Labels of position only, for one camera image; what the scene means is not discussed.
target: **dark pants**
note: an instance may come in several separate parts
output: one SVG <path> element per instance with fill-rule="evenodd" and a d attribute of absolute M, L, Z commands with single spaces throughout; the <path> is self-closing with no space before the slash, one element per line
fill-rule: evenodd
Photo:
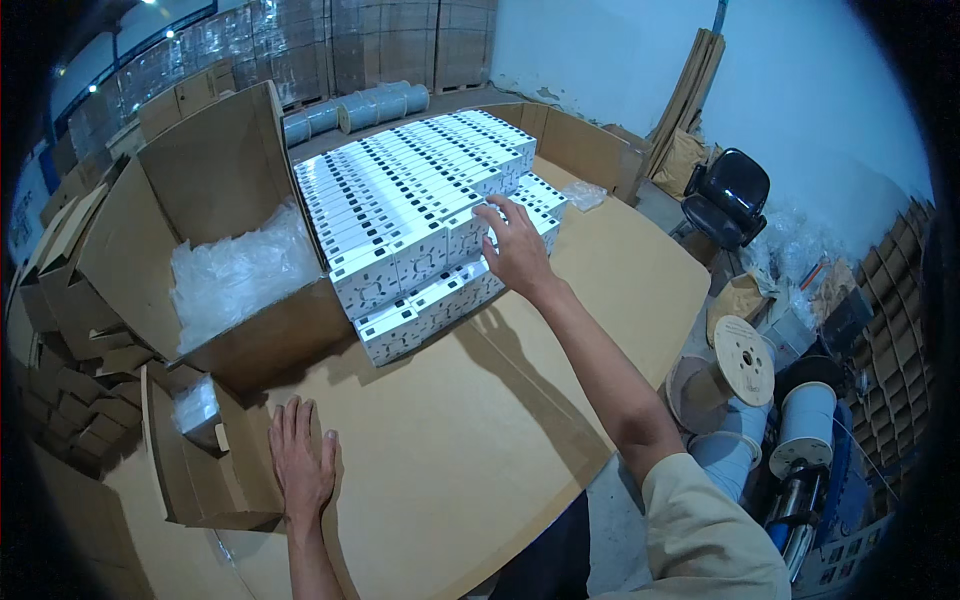
<path fill-rule="evenodd" d="M 490 600 L 583 600 L 590 574 L 590 517 L 583 492 L 500 569 Z"/>

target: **cable spool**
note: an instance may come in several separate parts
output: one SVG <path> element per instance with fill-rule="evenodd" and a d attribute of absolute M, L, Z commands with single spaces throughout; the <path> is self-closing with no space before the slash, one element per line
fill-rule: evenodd
<path fill-rule="evenodd" d="M 423 84 L 411 85 L 403 93 L 407 97 L 407 114 L 426 110 L 430 106 L 430 92 Z"/>
<path fill-rule="evenodd" d="M 800 462 L 811 466 L 833 461 L 833 411 L 837 396 L 826 383 L 809 381 L 786 395 L 781 406 L 780 443 L 770 457 L 779 479 Z"/>
<path fill-rule="evenodd" d="M 303 109 L 310 122 L 310 134 L 318 135 L 337 127 L 337 106 L 330 100 Z"/>
<path fill-rule="evenodd" d="M 378 89 L 376 105 L 377 123 L 401 119 L 407 114 L 407 96 L 402 89 Z"/>
<path fill-rule="evenodd" d="M 310 122 L 303 110 L 283 117 L 283 135 L 288 148 L 310 139 Z"/>
<path fill-rule="evenodd" d="M 386 89 L 388 91 L 403 91 L 410 88 L 410 82 L 407 80 L 400 80 L 398 82 L 380 82 L 376 86 L 380 89 Z"/>
<path fill-rule="evenodd" d="M 767 404 L 773 397 L 774 366 L 769 347 L 750 324 L 733 315 L 721 318 L 713 333 L 716 361 L 684 356 L 667 378 L 667 405 L 687 431 L 717 431 L 736 396 L 747 406 Z"/>
<path fill-rule="evenodd" d="M 365 98 L 360 92 L 338 99 L 337 122 L 343 133 L 355 132 L 376 125 L 376 102 Z"/>
<path fill-rule="evenodd" d="M 766 347 L 772 368 L 776 349 L 773 344 L 766 344 Z M 766 431 L 770 405 L 767 402 L 762 406 L 750 406 L 736 396 L 731 397 L 720 429 L 693 438 L 687 447 L 710 481 L 734 502 L 739 502 L 750 471 L 757 468 L 763 458 L 760 444 Z"/>

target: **stack of white boxes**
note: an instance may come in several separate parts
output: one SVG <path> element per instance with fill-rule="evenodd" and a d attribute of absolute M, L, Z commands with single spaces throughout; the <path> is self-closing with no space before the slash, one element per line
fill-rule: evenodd
<path fill-rule="evenodd" d="M 295 171 L 330 281 L 379 367 L 503 289 L 481 254 L 490 194 L 527 208 L 547 253 L 566 198 L 530 172 L 537 140 L 480 110 L 410 123 Z"/>

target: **human hand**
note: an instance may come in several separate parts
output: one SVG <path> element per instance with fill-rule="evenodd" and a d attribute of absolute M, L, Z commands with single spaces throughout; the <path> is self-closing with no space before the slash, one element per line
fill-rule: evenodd
<path fill-rule="evenodd" d="M 503 212 L 507 222 L 504 223 L 496 210 L 485 204 L 473 208 L 473 212 L 483 217 L 493 228 L 500 249 L 497 253 L 490 238 L 485 235 L 484 258 L 487 259 L 491 272 L 507 287 L 537 305 L 560 281 L 550 268 L 543 240 L 530 221 L 526 206 L 515 204 L 499 194 L 488 196 L 487 202 L 495 204 Z"/>
<path fill-rule="evenodd" d="M 286 408 L 277 406 L 268 431 L 284 514 L 295 531 L 320 524 L 320 513 L 336 480 L 337 432 L 330 429 L 324 434 L 322 455 L 317 460 L 310 442 L 313 405 L 312 399 L 300 402 L 299 396 L 293 396 Z"/>

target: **black office chair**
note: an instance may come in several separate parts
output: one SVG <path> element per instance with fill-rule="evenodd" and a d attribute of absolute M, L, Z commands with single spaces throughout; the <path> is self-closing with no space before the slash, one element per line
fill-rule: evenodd
<path fill-rule="evenodd" d="M 698 164 L 684 191 L 686 220 L 726 251 L 746 248 L 767 225 L 762 214 L 770 178 L 760 165 L 735 148 L 713 164 Z"/>

